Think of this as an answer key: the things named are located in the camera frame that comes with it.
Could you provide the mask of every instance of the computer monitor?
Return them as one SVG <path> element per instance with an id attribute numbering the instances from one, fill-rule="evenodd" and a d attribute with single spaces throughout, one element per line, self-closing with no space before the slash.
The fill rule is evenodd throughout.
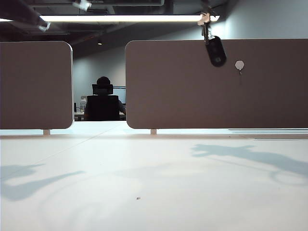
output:
<path id="1" fill-rule="evenodd" d="M 114 86 L 113 95 L 117 95 L 122 103 L 126 103 L 126 87 L 125 86 Z"/>

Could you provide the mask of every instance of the hanging key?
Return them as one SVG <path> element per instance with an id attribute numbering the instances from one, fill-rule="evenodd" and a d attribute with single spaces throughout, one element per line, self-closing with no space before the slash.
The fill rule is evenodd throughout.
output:
<path id="1" fill-rule="evenodd" d="M 202 13 L 201 16 L 202 18 L 198 21 L 198 25 L 202 26 L 202 36 L 204 36 L 204 41 L 208 45 L 211 15 L 209 13 Z"/>

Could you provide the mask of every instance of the black key fob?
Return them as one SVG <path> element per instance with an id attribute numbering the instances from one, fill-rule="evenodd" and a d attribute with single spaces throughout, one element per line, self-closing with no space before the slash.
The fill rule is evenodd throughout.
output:
<path id="1" fill-rule="evenodd" d="M 216 67 L 223 66 L 227 60 L 227 56 L 220 38 L 218 36 L 214 36 L 214 38 L 209 40 L 208 44 L 205 46 L 212 65 Z"/>

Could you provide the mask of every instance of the white round clip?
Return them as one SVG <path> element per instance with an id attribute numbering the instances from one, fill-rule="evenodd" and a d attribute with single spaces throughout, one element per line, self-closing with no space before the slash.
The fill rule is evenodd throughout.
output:
<path id="1" fill-rule="evenodd" d="M 244 62 L 242 60 L 238 60 L 235 63 L 235 67 L 236 69 L 238 69 L 239 71 L 241 71 L 244 68 Z"/>

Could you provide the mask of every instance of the gray wall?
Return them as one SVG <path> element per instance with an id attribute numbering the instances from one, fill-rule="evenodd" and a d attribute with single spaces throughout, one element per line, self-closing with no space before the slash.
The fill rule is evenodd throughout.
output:
<path id="1" fill-rule="evenodd" d="M 308 38 L 308 0 L 231 0 L 225 22 L 212 25 L 222 39 Z M 202 39 L 200 27 L 152 39 Z M 114 85 L 125 85 L 124 47 L 74 60 L 74 100 L 92 94 L 91 84 L 101 75 Z"/>
<path id="2" fill-rule="evenodd" d="M 307 0 L 231 0 L 230 5 L 227 39 L 308 38 Z"/>
<path id="3" fill-rule="evenodd" d="M 73 61 L 74 102 L 92 95 L 92 84 L 100 76 L 107 76 L 115 86 L 125 86 L 124 47 L 96 53 Z"/>

